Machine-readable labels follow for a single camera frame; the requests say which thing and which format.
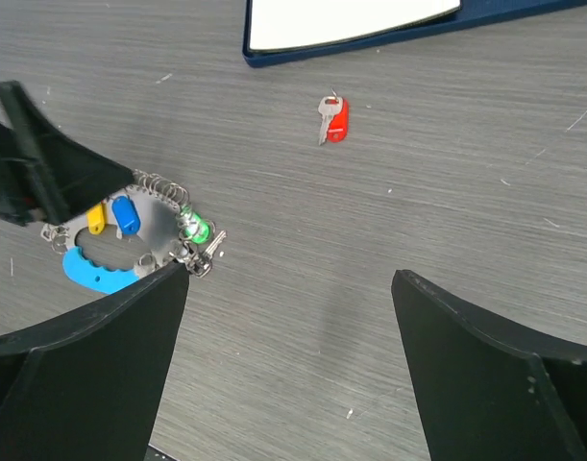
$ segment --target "gray wood grain surface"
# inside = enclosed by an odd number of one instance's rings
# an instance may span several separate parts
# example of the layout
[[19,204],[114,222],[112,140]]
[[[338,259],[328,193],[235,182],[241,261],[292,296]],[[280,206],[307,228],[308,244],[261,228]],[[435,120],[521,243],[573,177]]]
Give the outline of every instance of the gray wood grain surface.
[[[587,344],[587,8],[254,70],[243,3],[0,0],[0,80],[230,233],[191,282],[157,447],[426,461],[396,269]],[[318,147],[331,87],[351,128]],[[0,334],[96,298],[37,233],[0,221]]]

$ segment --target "light blue curved object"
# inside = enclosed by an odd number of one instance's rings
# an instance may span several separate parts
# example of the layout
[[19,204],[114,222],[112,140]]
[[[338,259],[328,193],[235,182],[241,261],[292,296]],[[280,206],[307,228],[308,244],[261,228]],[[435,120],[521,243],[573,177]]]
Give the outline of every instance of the light blue curved object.
[[120,291],[139,280],[133,270],[111,271],[105,267],[95,266],[92,261],[82,255],[80,247],[66,252],[62,259],[62,268],[72,281],[106,295]]

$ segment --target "key head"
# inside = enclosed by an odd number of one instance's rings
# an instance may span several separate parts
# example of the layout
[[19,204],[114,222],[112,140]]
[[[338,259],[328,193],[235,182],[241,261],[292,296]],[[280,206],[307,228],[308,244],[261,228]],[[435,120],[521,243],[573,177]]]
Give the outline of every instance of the key head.
[[319,103],[319,113],[323,117],[334,117],[342,110],[342,98],[327,96]]

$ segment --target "metal coil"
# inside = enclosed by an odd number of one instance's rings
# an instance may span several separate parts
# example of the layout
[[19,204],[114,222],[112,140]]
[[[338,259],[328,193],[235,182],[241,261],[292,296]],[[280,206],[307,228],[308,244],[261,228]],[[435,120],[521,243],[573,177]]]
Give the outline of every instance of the metal coil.
[[135,183],[146,189],[148,193],[174,202],[179,209],[182,209],[183,206],[192,207],[190,194],[181,185],[156,173],[146,173],[141,170],[134,170],[134,177]]

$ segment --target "bunch of keys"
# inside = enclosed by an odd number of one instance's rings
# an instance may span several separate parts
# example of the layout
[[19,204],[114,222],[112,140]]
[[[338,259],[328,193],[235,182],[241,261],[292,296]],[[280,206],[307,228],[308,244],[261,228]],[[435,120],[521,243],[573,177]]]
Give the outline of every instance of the bunch of keys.
[[323,117],[321,132],[319,132],[319,146],[326,141],[340,142],[349,131],[349,102],[331,91],[332,96],[327,96],[319,103],[319,113]]

